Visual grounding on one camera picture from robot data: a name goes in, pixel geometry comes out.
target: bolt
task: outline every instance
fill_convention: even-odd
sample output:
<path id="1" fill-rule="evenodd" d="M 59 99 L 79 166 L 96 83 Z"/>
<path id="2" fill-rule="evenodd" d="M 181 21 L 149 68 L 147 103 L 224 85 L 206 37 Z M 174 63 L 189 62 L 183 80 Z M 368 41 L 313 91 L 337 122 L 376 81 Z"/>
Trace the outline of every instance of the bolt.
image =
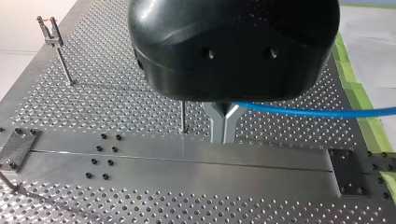
<path id="1" fill-rule="evenodd" d="M 12 170 L 17 169 L 17 167 L 18 167 L 18 165 L 17 165 L 15 162 L 10 162 L 10 163 L 8 164 L 8 166 L 9 166 L 9 168 L 11 168 Z"/>
<path id="2" fill-rule="evenodd" d="M 378 184 L 384 183 L 384 178 L 382 178 L 382 177 L 377 178 L 376 183 L 378 183 Z"/>
<path id="3" fill-rule="evenodd" d="M 17 134 L 19 134 L 19 133 L 22 132 L 22 130 L 21 130 L 20 128 L 16 128 L 14 131 L 15 131 L 15 133 L 17 133 Z"/>
<path id="4" fill-rule="evenodd" d="M 345 192 L 347 192 L 347 187 L 342 187 L 342 188 L 340 188 L 340 190 L 341 190 L 341 193 L 345 193 Z"/>
<path id="5" fill-rule="evenodd" d="M 104 180 L 108 180 L 108 179 L 110 178 L 110 176 L 108 176 L 108 174 L 103 174 L 103 175 L 102 175 L 102 178 L 103 178 Z"/>
<path id="6" fill-rule="evenodd" d="M 376 170 L 376 169 L 378 169 L 378 166 L 376 164 L 372 164 L 371 168 L 372 168 L 372 170 Z"/>
<path id="7" fill-rule="evenodd" d="M 382 197 L 383 197 L 384 199 L 389 199 L 389 198 L 390 198 L 390 195 L 389 195 L 389 193 L 384 192 L 384 193 L 382 194 Z"/>
<path id="8" fill-rule="evenodd" d="M 85 174 L 85 177 L 91 179 L 91 178 L 92 178 L 92 174 L 91 174 L 91 173 L 86 173 L 86 174 Z"/>
<path id="9" fill-rule="evenodd" d="M 364 188 L 358 188 L 358 193 L 359 194 L 364 194 L 364 192 L 365 192 Z"/>

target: metal rod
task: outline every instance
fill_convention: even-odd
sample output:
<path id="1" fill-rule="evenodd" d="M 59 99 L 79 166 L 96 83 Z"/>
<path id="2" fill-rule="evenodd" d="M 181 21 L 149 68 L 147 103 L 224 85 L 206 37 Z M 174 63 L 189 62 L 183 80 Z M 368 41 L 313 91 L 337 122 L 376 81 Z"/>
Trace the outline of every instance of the metal rod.
<path id="1" fill-rule="evenodd" d="M 9 181 L 9 180 L 7 179 L 7 177 L 6 177 L 5 175 L 3 175 L 3 173 L 1 173 L 1 171 L 0 171 L 0 179 L 1 179 L 9 188 L 11 188 L 12 190 L 14 190 L 14 189 L 16 188 L 16 186 L 14 186 L 14 185 L 11 183 L 11 181 Z"/>
<path id="2" fill-rule="evenodd" d="M 61 61 L 62 67 L 64 68 L 64 74 L 67 78 L 67 84 L 69 86 L 73 86 L 73 79 L 70 77 L 69 70 L 67 70 L 66 63 L 64 62 L 64 56 L 62 55 L 61 49 L 56 48 L 56 52 L 58 53 L 59 60 Z"/>
<path id="3" fill-rule="evenodd" d="M 180 123 L 180 131 L 182 133 L 186 133 L 186 102 L 180 101 L 180 110 L 181 110 L 181 123 Z"/>

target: metal surface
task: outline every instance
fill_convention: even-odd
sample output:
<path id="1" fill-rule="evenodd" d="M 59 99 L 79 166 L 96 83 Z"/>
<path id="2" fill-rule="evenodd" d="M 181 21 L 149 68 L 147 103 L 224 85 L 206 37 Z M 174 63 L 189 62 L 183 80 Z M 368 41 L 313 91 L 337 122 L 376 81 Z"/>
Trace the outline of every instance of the metal surface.
<path id="1" fill-rule="evenodd" d="M 186 129 L 186 102 L 185 101 L 180 101 L 180 132 L 181 133 L 186 133 L 187 129 Z"/>
<path id="2" fill-rule="evenodd" d="M 0 170 L 19 171 L 40 134 L 39 130 L 16 128 L 0 150 Z"/>
<path id="3" fill-rule="evenodd" d="M 3 175 L 3 173 L 1 173 L 1 171 L 0 171 L 0 180 L 4 183 L 4 184 L 6 184 L 6 186 L 9 188 L 9 189 L 12 189 L 12 190 L 14 190 L 14 189 L 16 189 L 16 185 L 13 185 L 12 183 L 11 183 L 11 181 L 9 181 L 8 180 L 8 178 L 5 176 L 5 175 Z"/>
<path id="4" fill-rule="evenodd" d="M 13 195 L 1 189 L 3 220 L 314 224 L 396 220 L 392 200 L 381 197 L 385 185 L 375 188 L 370 199 L 344 200 L 336 195 L 327 172 L 114 157 L 99 157 L 99 164 L 92 165 L 91 158 L 32 153 L 26 169 L 13 175 L 14 182 L 24 179 L 25 192 Z M 103 162 L 108 159 L 114 166 Z M 93 178 L 87 179 L 85 172 Z M 103 173 L 111 178 L 103 181 Z M 377 185 L 373 176 L 366 178 L 369 188 Z"/>
<path id="5" fill-rule="evenodd" d="M 239 105 L 231 105 L 230 110 L 225 115 L 224 120 L 224 142 L 223 143 L 234 143 L 236 122 L 245 114 L 248 110 Z"/>
<path id="6" fill-rule="evenodd" d="M 210 142 L 222 143 L 224 136 L 224 113 L 214 102 L 203 102 L 202 108 L 210 117 Z"/>
<path id="7" fill-rule="evenodd" d="M 370 190 L 364 180 L 361 165 L 352 150 L 328 149 L 332 175 L 340 196 L 367 197 Z"/>
<path id="8" fill-rule="evenodd" d="M 63 84 L 62 65 L 45 47 L 0 102 L 0 145 L 15 127 L 43 131 L 21 172 L 6 174 L 25 181 L 27 192 L 0 189 L 2 221 L 396 223 L 378 172 L 363 174 L 370 198 L 338 197 L 333 185 L 321 148 L 353 148 L 363 171 L 371 163 L 356 120 L 248 111 L 234 144 L 210 144 L 209 116 L 188 102 L 188 132 L 180 134 L 179 102 L 156 93 L 135 61 L 127 7 L 126 0 L 78 0 L 60 24 L 78 83 Z M 273 105 L 349 109 L 337 76 L 330 59 L 314 89 Z"/>

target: metal plate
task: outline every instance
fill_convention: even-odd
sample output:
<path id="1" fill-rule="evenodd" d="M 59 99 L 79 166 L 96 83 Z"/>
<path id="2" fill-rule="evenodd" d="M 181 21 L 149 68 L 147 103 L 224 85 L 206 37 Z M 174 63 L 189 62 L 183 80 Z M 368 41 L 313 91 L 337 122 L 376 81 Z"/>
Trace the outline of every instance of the metal plate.
<path id="1" fill-rule="evenodd" d="M 15 129 L 0 150 L 0 170 L 19 171 L 27 152 L 32 149 L 40 134 L 35 129 Z"/>
<path id="2" fill-rule="evenodd" d="M 331 173 L 32 153 L 14 182 L 0 187 L 0 215 L 12 223 L 394 223 L 392 200 L 338 198 Z M 114 160 L 114 166 L 106 161 Z M 85 177 L 93 174 L 92 179 Z M 109 174 L 108 180 L 101 175 Z M 374 176 L 365 176 L 369 188 Z"/>
<path id="3" fill-rule="evenodd" d="M 329 162 L 337 192 L 340 196 L 367 197 L 367 189 L 359 159 L 352 150 L 328 149 Z"/>

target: black cover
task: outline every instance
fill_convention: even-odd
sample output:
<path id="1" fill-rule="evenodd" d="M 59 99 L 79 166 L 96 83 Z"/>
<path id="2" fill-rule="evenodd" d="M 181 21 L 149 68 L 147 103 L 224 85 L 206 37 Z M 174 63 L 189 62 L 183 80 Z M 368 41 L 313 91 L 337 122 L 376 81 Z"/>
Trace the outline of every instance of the black cover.
<path id="1" fill-rule="evenodd" d="M 318 80 L 337 0 L 132 0 L 129 28 L 148 84 L 173 99 L 273 101 Z"/>

